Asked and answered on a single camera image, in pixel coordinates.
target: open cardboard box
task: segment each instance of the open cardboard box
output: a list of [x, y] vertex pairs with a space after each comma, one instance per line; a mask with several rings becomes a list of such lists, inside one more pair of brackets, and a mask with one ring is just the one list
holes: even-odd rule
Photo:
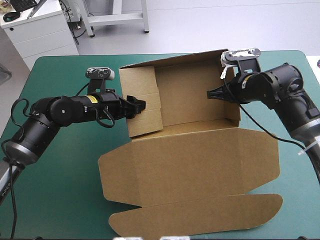
[[246, 194], [278, 177], [277, 141], [238, 128], [236, 104], [207, 99], [222, 84], [223, 51], [120, 68], [123, 96], [145, 100], [146, 109], [127, 120], [132, 141], [98, 162], [105, 198], [141, 206], [109, 218], [119, 235], [250, 229], [279, 211], [280, 195]]

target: green tabletop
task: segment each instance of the green tabletop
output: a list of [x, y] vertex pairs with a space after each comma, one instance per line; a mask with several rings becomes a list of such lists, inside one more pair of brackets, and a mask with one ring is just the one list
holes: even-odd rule
[[[88, 82], [88, 67], [117, 70], [127, 64], [167, 58], [174, 54], [50, 56], [39, 58], [24, 86], [21, 97], [31, 103], [44, 97], [73, 96]], [[259, 58], [263, 71], [288, 62], [298, 67], [305, 89], [320, 106], [320, 86], [300, 51], [265, 51]], [[121, 93], [118, 71], [107, 87]], [[23, 123], [22, 103], [15, 116]], [[289, 138], [274, 111], [260, 102], [244, 106], [265, 128], [279, 137]], [[241, 128], [258, 128], [241, 113]], [[9, 122], [1, 141], [11, 138], [17, 127]], [[40, 160], [30, 165], [15, 184], [18, 210], [16, 238], [110, 239], [117, 234], [110, 228], [112, 213], [136, 206], [107, 201], [102, 193], [98, 158], [130, 141], [125, 119], [107, 129], [96, 122], [62, 128]], [[279, 142], [280, 176], [252, 193], [277, 193], [283, 197], [279, 213], [268, 223], [250, 230], [202, 235], [217, 239], [280, 239], [320, 237], [320, 187], [306, 155], [298, 156], [296, 146]], [[8, 238], [13, 211], [11, 198], [0, 206], [0, 233]]]

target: black robotic arm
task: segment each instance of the black robotic arm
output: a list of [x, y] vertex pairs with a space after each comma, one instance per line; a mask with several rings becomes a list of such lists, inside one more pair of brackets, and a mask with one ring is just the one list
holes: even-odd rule
[[0, 161], [0, 205], [22, 170], [38, 161], [61, 127], [72, 123], [96, 121], [103, 127], [112, 128], [115, 121], [132, 119], [146, 108], [146, 102], [134, 96], [123, 99], [114, 89], [106, 88], [106, 80], [113, 80], [115, 73], [107, 67], [91, 67], [86, 71], [90, 79], [87, 95], [68, 97], [47, 97], [38, 100], [26, 114], [28, 101], [18, 99], [12, 106], [11, 119], [15, 105], [25, 100], [25, 123], [11, 139], [1, 145], [5, 157]]
[[[240, 105], [261, 101], [274, 110], [290, 136], [302, 142], [305, 148], [297, 142], [274, 137], [301, 147], [302, 153], [309, 156], [320, 182], [320, 112], [303, 88], [303, 76], [288, 63], [261, 72], [259, 56], [257, 48], [224, 52], [221, 56], [225, 67], [221, 75], [224, 85], [207, 91], [207, 97]], [[225, 82], [230, 67], [237, 68], [238, 73]]]

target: keyboard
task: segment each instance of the keyboard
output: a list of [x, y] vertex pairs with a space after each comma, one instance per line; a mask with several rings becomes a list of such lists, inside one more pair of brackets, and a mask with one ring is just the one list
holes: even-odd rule
[[10, 0], [10, 4], [18, 13], [32, 9], [38, 5], [35, 0]]

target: white table leg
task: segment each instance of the white table leg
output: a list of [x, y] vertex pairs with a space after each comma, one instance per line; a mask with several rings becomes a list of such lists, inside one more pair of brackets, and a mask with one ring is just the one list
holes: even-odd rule
[[148, 21], [147, 0], [141, 0], [141, 6], [142, 6], [144, 32], [148, 33], [149, 32], [149, 21]]
[[90, 37], [94, 37], [95, 34], [91, 29], [91, 25], [90, 25], [89, 19], [88, 19], [90, 17], [89, 13], [88, 13], [88, 9], [86, 9], [86, 7], [85, 7], [87, 5], [85, 5], [84, 0], [77, 0], [77, 3], [78, 3], [79, 11], [82, 16], [82, 20], [83, 20], [86, 32], [88, 33], [88, 35]]
[[122, 14], [122, 0], [113, 0], [112, 14], [113, 15]]

